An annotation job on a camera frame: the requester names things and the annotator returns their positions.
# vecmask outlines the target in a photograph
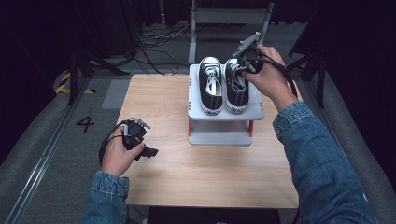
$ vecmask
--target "black sneaker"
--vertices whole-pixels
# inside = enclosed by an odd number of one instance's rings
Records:
[[[217,115],[223,105],[221,93],[221,64],[217,58],[201,60],[198,70],[201,108],[207,115]]]
[[[224,64],[224,80],[227,85],[226,107],[234,114],[242,114],[248,108],[248,82],[242,76],[242,71],[236,71],[237,59],[230,59]]]

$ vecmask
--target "jacket sleeve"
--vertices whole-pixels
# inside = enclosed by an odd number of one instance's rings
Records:
[[[84,215],[79,223],[126,223],[129,178],[98,171]]]
[[[357,174],[305,103],[283,109],[274,128],[300,197],[303,223],[376,223]]]

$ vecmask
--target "person's left hand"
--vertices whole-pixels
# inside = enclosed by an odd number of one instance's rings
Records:
[[[123,175],[131,166],[134,158],[145,148],[145,144],[142,143],[127,150],[122,143],[122,130],[123,128],[116,129],[109,137],[111,140],[107,143],[102,160],[102,172],[116,176]]]

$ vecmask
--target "printed number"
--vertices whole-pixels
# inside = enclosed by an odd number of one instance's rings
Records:
[[[85,117],[85,119],[82,119],[79,122],[77,122],[76,125],[85,126],[85,128],[84,128],[84,133],[85,133],[85,132],[87,132],[88,127],[90,127],[90,125],[94,125],[94,123],[91,123],[91,117],[87,116],[87,117]]]

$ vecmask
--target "table surface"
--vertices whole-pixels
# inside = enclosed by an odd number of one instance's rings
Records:
[[[254,121],[249,147],[193,146],[188,140],[188,75],[134,75],[119,121],[141,118],[151,129],[156,157],[134,161],[128,204],[296,208],[298,195],[283,145],[272,122],[277,114],[262,96],[265,117]]]

